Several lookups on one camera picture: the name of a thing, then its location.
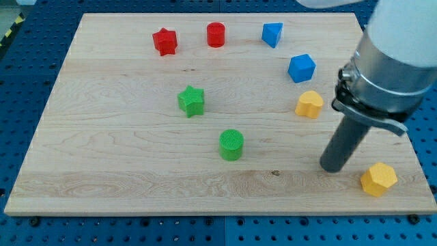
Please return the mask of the silver wrist flange mount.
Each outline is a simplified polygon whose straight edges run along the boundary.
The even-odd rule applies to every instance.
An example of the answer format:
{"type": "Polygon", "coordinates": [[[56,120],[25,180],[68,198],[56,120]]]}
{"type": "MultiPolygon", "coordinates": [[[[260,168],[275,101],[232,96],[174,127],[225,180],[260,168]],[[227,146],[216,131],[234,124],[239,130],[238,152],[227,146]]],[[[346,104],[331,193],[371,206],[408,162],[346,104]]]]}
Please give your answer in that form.
{"type": "Polygon", "coordinates": [[[338,72],[332,107],[344,114],[347,135],[358,129],[382,128],[398,136],[408,129],[404,122],[421,104],[436,82],[436,67],[412,66],[389,57],[364,32],[350,58],[338,72]]]}

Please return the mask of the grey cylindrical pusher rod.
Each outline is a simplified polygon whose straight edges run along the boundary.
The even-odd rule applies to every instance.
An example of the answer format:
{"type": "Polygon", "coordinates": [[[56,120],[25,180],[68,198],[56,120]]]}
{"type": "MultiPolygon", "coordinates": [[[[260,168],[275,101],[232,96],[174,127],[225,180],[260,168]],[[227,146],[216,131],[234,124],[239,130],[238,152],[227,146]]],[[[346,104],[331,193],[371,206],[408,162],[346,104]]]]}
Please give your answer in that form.
{"type": "Polygon", "coordinates": [[[321,167],[330,173],[341,171],[369,129],[368,125],[343,117],[320,157],[321,167]]]}

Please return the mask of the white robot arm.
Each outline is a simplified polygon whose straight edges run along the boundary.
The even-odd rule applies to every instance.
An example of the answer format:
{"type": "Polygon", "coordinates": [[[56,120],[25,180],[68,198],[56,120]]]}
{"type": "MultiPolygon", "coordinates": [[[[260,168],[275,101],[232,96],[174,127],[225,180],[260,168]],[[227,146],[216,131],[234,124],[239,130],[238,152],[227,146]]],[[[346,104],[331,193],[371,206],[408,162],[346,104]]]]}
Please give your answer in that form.
{"type": "Polygon", "coordinates": [[[346,164],[371,127],[398,136],[436,83],[436,2],[380,0],[350,61],[338,72],[334,110],[344,114],[320,157],[346,164]]]}

